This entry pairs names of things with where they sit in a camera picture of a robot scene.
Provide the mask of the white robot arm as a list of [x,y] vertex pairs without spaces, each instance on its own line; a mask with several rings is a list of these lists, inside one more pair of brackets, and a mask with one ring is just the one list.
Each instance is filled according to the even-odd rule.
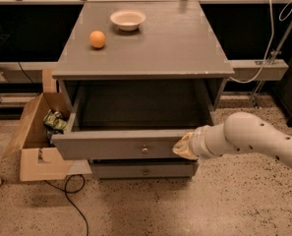
[[173,152],[191,160],[258,152],[292,169],[292,136],[246,112],[234,113],[222,124],[205,125],[187,133],[174,145]]

